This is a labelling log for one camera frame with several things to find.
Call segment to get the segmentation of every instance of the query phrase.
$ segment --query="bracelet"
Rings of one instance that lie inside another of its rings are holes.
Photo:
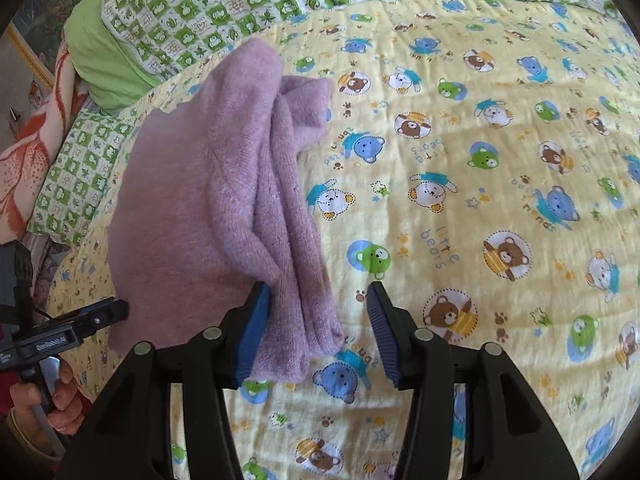
[[[60,458],[50,456],[46,453],[41,452],[29,441],[20,427],[16,424],[14,411],[15,408],[12,408],[9,412],[9,416],[6,418],[6,424],[9,427],[9,430],[14,434],[14,437],[18,441],[18,443],[20,443],[24,448],[25,452],[27,452],[27,454],[30,455],[35,461],[46,466],[51,466],[52,464],[59,463],[61,460]]]

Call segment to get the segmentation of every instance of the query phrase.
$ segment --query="green checkered pillow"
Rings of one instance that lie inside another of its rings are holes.
[[[36,199],[28,231],[79,245],[132,126],[81,110]]]

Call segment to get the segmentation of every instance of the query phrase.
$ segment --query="quilt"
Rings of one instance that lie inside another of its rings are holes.
[[[260,37],[287,73],[335,83],[326,137],[298,169],[345,339],[302,383],[226,393],[246,478],[392,477],[410,393],[385,377],[372,280],[450,344],[500,343],[587,478],[640,402],[640,48],[626,25],[556,3],[400,0],[318,9]],[[225,54],[120,118],[172,110]],[[58,268],[52,314],[114,294],[106,230],[135,139]],[[107,337],[65,356],[90,397],[121,359]],[[451,478],[464,395],[457,386]],[[172,399],[184,479],[179,388]]]

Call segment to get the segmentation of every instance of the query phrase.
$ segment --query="purple towel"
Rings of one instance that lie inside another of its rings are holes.
[[[282,68],[248,41],[190,102],[143,123],[109,229],[113,283],[130,304],[111,329],[118,352],[186,342],[242,305],[254,280],[271,287],[271,312],[252,377],[301,381],[310,356],[339,350],[296,165],[324,134],[332,85]]]

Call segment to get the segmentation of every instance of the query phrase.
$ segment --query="pillow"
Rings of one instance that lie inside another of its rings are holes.
[[[132,126],[80,110],[36,199],[27,230],[79,245],[108,188],[113,163]]]
[[[65,41],[91,99],[110,114],[135,103],[163,81],[130,58],[128,50],[104,27],[100,0],[82,0],[74,7],[65,23]]]

